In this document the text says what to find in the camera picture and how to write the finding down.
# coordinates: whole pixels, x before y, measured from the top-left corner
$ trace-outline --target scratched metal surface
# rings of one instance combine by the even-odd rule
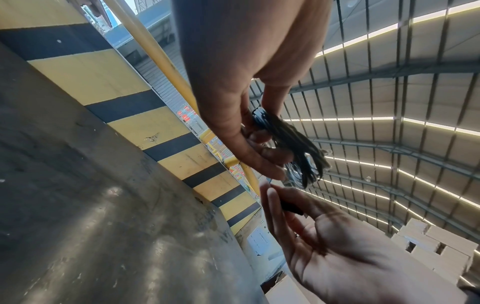
[[[0,45],[1,303],[267,303],[194,195]]]

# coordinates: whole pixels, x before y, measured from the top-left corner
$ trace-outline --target black cable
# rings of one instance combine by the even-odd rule
[[[305,135],[297,131],[295,127],[283,122],[275,115],[268,114],[261,107],[256,108],[252,115],[258,128],[267,130],[271,134],[276,147],[292,151],[293,162],[286,164],[285,169],[286,175],[293,185],[306,189],[309,184],[320,180],[324,171],[330,169],[324,152],[317,148]]]

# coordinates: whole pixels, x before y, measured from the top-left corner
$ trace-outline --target yellow railing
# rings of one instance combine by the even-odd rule
[[[138,20],[131,8],[125,0],[104,0],[110,10],[121,21],[125,28],[130,32],[131,36],[138,42],[138,44],[145,50],[145,53],[155,62],[158,68],[176,88],[180,95],[186,100],[190,107],[197,113],[199,108],[192,88],[188,82],[181,76],[170,58],[165,54],[156,40],[152,37],[146,27]],[[200,135],[200,140],[207,144],[215,137],[215,134],[210,130],[206,130]],[[224,164],[227,168],[238,165],[239,160],[232,156],[225,160]],[[240,163],[245,178],[249,182],[252,189],[257,195],[260,195],[259,181],[254,175],[250,167]]]

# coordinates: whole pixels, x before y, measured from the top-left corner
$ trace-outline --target metal beam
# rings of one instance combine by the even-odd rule
[[[393,216],[393,215],[390,215],[386,212],[383,212],[383,211],[379,211],[375,208],[371,208],[371,207],[368,207],[368,206],[365,206],[365,205],[362,205],[362,204],[359,204],[359,203],[355,203],[354,201],[351,201],[349,199],[346,199],[344,197],[340,197],[340,196],[336,196],[336,195],[333,195],[329,192],[326,192],[326,191],[323,191],[321,189],[318,189],[318,188],[315,188],[315,187],[309,187],[307,188],[308,190],[310,191],[315,191],[315,192],[319,192],[319,193],[322,193],[324,195],[328,195],[329,197],[333,197],[333,198],[336,198],[337,200],[341,200],[341,201],[344,201],[348,204],[352,204],[358,208],[362,208],[362,209],[365,209],[365,210],[368,210],[368,211],[371,211],[371,212],[375,212],[376,214],[380,214],[381,216],[385,217],[386,220],[389,220],[391,222],[394,222],[394,223],[397,223],[399,224],[400,226],[403,226],[403,221],[400,220],[399,218]]]
[[[310,91],[315,89],[323,89],[333,86],[339,86],[354,82],[360,82],[370,79],[380,78],[397,78],[418,74],[441,74],[441,73],[479,73],[480,64],[475,62],[459,62],[454,64],[411,64],[402,67],[387,67],[372,71],[371,73],[362,73],[350,77],[342,77],[323,81],[316,84],[291,88],[289,94]],[[250,100],[259,100],[261,95],[257,97],[250,96]]]
[[[402,197],[402,198],[406,199],[407,201],[413,203],[414,205],[418,206],[419,208],[423,209],[424,211],[429,212],[432,215],[438,217],[439,219],[447,222],[448,224],[452,225],[453,227],[457,228],[458,230],[465,232],[466,234],[470,235],[471,237],[473,237],[477,240],[480,240],[480,235],[478,235],[477,233],[475,233],[475,232],[471,231],[470,229],[464,227],[462,224],[458,223],[457,221],[449,219],[447,214],[437,210],[436,208],[429,207],[427,203],[425,203],[425,202],[423,202],[423,201],[421,201],[421,200],[419,200],[415,197],[410,196],[409,194],[407,194],[406,192],[404,192],[400,189],[392,188],[390,186],[383,185],[383,184],[378,184],[378,183],[374,183],[374,182],[367,182],[367,181],[359,179],[359,178],[350,177],[350,176],[347,176],[347,175],[342,175],[342,174],[337,174],[337,173],[332,173],[332,172],[326,172],[326,173],[324,173],[324,175],[334,176],[334,177],[337,177],[337,178],[340,178],[340,179],[346,179],[346,180],[349,180],[349,181],[369,185],[369,186],[372,186],[372,187],[375,187],[375,188],[380,188],[383,191],[386,191],[390,194]]]
[[[464,175],[466,177],[469,177],[475,180],[480,180],[480,173],[475,173],[475,170],[473,168],[467,168],[452,162],[443,161],[441,158],[438,158],[436,156],[428,155],[426,153],[420,153],[419,151],[416,151],[412,148],[408,148],[402,145],[335,140],[335,139],[326,139],[326,138],[310,138],[310,140],[318,143],[325,143],[325,144],[331,144],[331,145],[344,145],[344,146],[356,146],[356,147],[380,149],[392,154],[411,156],[411,157],[415,157],[420,160],[429,162],[430,164],[436,165],[440,168],[450,170],[452,172]]]

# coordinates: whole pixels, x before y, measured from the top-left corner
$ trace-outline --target black stripe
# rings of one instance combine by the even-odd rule
[[[236,223],[240,222],[241,220],[243,220],[244,218],[249,216],[252,212],[257,210],[258,208],[260,208],[260,205],[257,202],[253,203],[252,205],[250,205],[250,207],[248,207],[244,211],[240,212],[236,216],[234,216],[231,219],[229,219],[228,221],[226,221],[228,223],[228,226],[232,227]]]
[[[224,173],[226,170],[227,169],[221,163],[216,163],[206,169],[203,169],[199,173],[195,173],[194,175],[187,177],[183,180],[183,182],[191,188],[195,188],[201,183],[208,181],[212,177]]]
[[[148,90],[85,107],[104,122],[109,123],[164,106],[163,100],[153,90]]]
[[[112,49],[90,23],[1,30],[0,42],[24,60]]]
[[[200,140],[193,133],[188,132],[185,135],[170,139],[169,141],[148,148],[144,150],[144,152],[155,161],[159,161],[196,146],[199,143]]]
[[[229,192],[217,197],[216,199],[211,201],[211,203],[217,207],[220,207],[244,192],[245,192],[245,188],[242,185],[238,185],[237,187],[233,188]]]

